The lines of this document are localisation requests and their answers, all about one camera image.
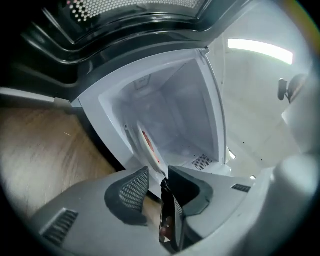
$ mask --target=ceiling light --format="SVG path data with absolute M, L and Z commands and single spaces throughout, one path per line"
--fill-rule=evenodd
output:
M 228 39 L 228 46 L 231 49 L 247 50 L 268 55 L 289 65 L 292 64 L 294 57 L 292 52 L 264 42 L 244 39 Z
M 229 149 L 229 152 L 230 152 L 230 157 L 235 160 L 236 159 L 236 155 L 234 153 L 231 152 L 231 150 Z

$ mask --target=wooden surface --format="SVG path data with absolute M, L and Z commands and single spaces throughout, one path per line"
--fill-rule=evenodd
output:
M 7 196 L 27 217 L 70 186 L 114 172 L 75 115 L 20 108 L 0 108 L 0 167 Z

